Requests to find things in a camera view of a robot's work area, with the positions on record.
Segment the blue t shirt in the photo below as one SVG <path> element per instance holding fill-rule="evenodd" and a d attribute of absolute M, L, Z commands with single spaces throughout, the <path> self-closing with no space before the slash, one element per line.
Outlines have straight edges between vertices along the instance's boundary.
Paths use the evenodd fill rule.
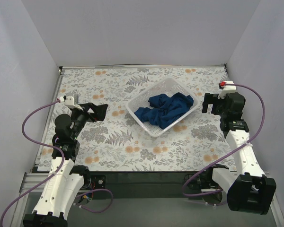
<path fill-rule="evenodd" d="M 166 94 L 152 96 L 148 102 L 149 107 L 140 107 L 134 114 L 141 122 L 165 129 L 190 110 L 194 99 L 178 92 L 171 97 Z"/>

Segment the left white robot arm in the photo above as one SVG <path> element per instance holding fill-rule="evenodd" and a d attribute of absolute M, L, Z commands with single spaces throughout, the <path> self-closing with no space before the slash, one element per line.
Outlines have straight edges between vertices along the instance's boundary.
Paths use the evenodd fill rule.
<path fill-rule="evenodd" d="M 91 185 L 89 169 L 75 166 L 80 143 L 77 138 L 87 122 L 104 121 L 108 105 L 93 103 L 70 107 L 71 114 L 56 117 L 49 180 L 31 214 L 26 214 L 26 227 L 66 227 L 68 213 L 80 189 Z"/>

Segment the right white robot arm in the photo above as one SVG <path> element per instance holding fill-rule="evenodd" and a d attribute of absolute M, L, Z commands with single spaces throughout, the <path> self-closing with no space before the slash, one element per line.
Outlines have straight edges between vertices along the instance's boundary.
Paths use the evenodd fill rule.
<path fill-rule="evenodd" d="M 206 113 L 212 105 L 211 113 L 220 116 L 220 129 L 232 150 L 243 146 L 233 154 L 237 176 L 221 166 L 214 165 L 213 171 L 205 175 L 205 184 L 210 188 L 218 185 L 227 194 L 227 204 L 232 211 L 265 215 L 272 202 L 276 182 L 265 175 L 261 169 L 249 140 L 249 128 L 242 119 L 245 97 L 239 93 L 206 93 L 202 112 Z"/>

